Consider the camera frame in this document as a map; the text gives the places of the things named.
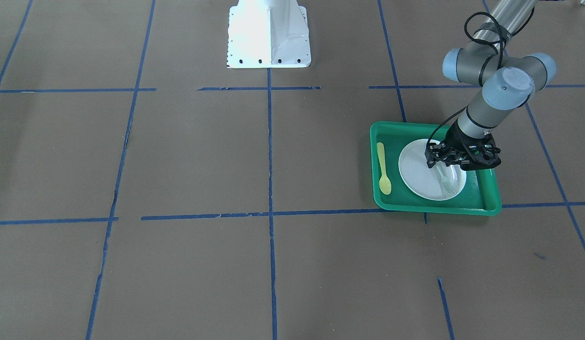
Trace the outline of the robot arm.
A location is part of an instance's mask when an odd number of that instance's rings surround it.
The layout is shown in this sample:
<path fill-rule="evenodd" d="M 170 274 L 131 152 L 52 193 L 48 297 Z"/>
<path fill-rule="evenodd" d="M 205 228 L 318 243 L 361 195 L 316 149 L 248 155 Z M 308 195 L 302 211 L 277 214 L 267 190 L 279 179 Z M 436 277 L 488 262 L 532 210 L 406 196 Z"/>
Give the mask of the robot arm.
<path fill-rule="evenodd" d="M 424 154 L 429 168 L 443 163 L 473 171 L 501 164 L 493 130 L 545 88 L 557 72 L 552 57 L 541 52 L 522 58 L 504 55 L 511 39 L 532 19 L 536 4 L 534 0 L 502 0 L 491 13 L 475 13 L 486 20 L 474 32 L 465 23 L 470 41 L 446 54 L 442 73 L 455 82 L 479 86 L 480 92 L 452 115 L 453 123 L 441 142 L 427 141 Z"/>

